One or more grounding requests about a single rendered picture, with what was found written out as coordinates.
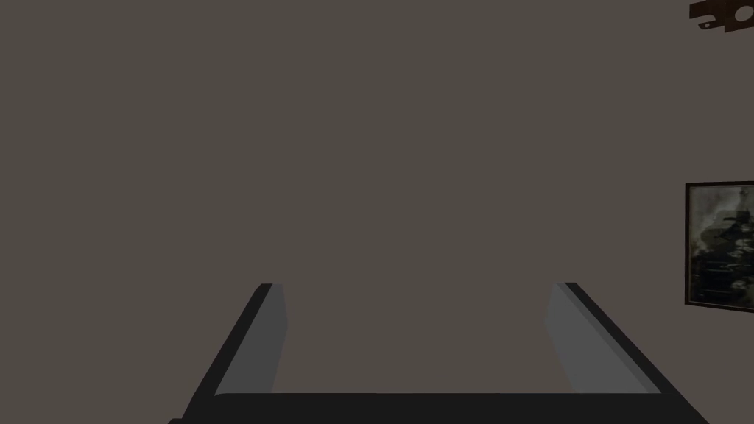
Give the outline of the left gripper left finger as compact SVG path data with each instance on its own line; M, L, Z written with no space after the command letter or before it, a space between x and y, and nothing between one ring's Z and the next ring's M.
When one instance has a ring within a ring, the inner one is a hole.
M283 286L257 286L194 396L272 392L287 328Z

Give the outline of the dark framed wall picture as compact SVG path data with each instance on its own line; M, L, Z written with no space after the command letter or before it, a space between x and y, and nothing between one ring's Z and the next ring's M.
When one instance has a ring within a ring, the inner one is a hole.
M685 186L686 305L754 314L754 181Z

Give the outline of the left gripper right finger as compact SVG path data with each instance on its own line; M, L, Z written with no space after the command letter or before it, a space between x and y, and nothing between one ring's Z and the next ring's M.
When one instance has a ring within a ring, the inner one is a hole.
M577 283L554 284L545 326L574 391L679 393Z

